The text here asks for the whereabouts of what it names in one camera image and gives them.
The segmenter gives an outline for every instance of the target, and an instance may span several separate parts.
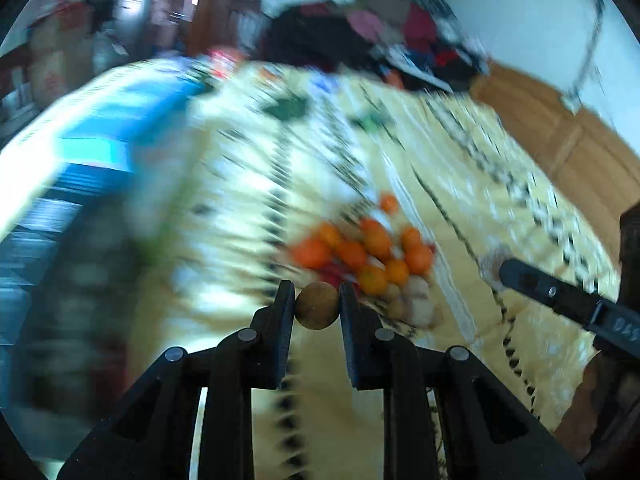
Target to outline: patterned bedspread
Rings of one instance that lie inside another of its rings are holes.
[[[355,76],[244,65],[193,102],[208,147],[151,270],[132,336],[131,378],[172,345],[196,351],[247,326],[278,282],[282,244],[321,218],[365,212],[391,190],[437,246],[432,330],[383,322],[416,344],[467,346],[554,430],[593,356],[593,336],[519,294],[493,290],[479,260],[516,257],[614,299],[619,277],[590,226],[490,108],[466,96],[409,94]],[[352,391],[340,327],[294,327],[290,376],[254,392],[256,477],[376,478],[382,398]]]

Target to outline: pile of clothes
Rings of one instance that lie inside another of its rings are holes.
[[[258,56],[325,72],[373,72],[417,90],[466,91],[484,72],[482,49],[466,40],[444,0],[331,0],[289,7],[266,31]]]

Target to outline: cardboard box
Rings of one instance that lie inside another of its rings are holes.
[[[84,2],[60,1],[52,13],[31,25],[31,92],[39,109],[94,77],[92,13]]]
[[[30,48],[37,60],[84,40],[91,32],[93,9],[83,2],[61,5],[54,13],[33,23]]]
[[[44,110],[91,81],[94,77],[93,47],[93,38],[87,37],[55,50],[31,65],[31,92],[39,109]]]

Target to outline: wooden wall panel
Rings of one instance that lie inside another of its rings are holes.
[[[591,111],[573,115],[560,92],[531,76],[492,64],[471,89],[556,187],[580,209],[614,261],[620,215],[640,202],[640,159]]]

